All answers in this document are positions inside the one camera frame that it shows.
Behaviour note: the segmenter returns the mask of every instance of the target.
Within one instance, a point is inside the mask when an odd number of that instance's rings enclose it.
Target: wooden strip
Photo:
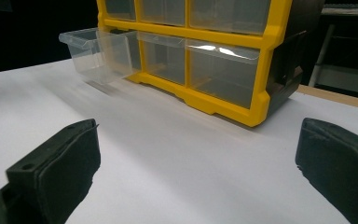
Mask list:
[[[302,86],[298,87],[297,92],[301,92],[307,95],[316,96],[319,98],[323,98],[326,100],[342,103],[344,105],[353,105],[358,107],[358,98],[332,92],[332,91],[324,91],[316,88],[312,88],[309,86]]]

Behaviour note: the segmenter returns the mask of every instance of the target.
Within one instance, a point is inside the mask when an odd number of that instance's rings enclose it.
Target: dark background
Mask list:
[[[0,2],[0,71],[69,59],[59,34],[98,24],[96,0]]]

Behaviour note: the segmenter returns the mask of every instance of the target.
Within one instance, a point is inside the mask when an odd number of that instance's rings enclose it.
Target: white surface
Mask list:
[[[300,93],[249,129],[127,80],[99,91],[69,60],[2,72],[0,188],[11,164],[95,118],[102,165],[67,223],[348,223],[296,168],[305,117],[358,133],[358,108]]]

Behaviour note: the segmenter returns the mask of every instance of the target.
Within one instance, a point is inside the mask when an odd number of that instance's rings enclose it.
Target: yellow frame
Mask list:
[[[255,84],[250,109],[234,105],[205,93],[190,89],[188,84],[188,50],[186,50],[185,58],[185,86],[149,75],[145,72],[145,58],[143,54],[144,48],[142,41],[139,41],[139,45],[143,71],[128,77],[128,79],[133,82],[150,84],[165,91],[171,92],[177,97],[183,99],[187,105],[197,108],[198,110],[207,114],[220,114],[247,126],[254,127],[255,125],[263,122],[267,117],[270,99],[266,92],[267,81],[269,78],[269,68],[274,50],[283,42],[290,9],[292,6],[292,0],[270,1],[267,26],[263,35],[237,35],[190,28],[190,0],[186,0],[186,25],[184,27],[140,22],[140,0],[134,0],[136,21],[115,20],[109,17],[104,3],[105,0],[97,0],[99,9],[98,27],[104,30],[118,28],[122,30],[138,30],[160,35],[176,35],[183,38],[200,39],[215,43],[260,49],[260,56],[255,74]]]

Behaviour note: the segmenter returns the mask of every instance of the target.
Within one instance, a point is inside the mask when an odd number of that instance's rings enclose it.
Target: white table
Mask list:
[[[6,71],[0,188],[14,162],[64,126],[95,118],[102,165],[67,223],[348,223],[296,168],[306,117],[358,134],[358,107],[303,93],[250,129],[127,80],[97,90],[70,60]]]

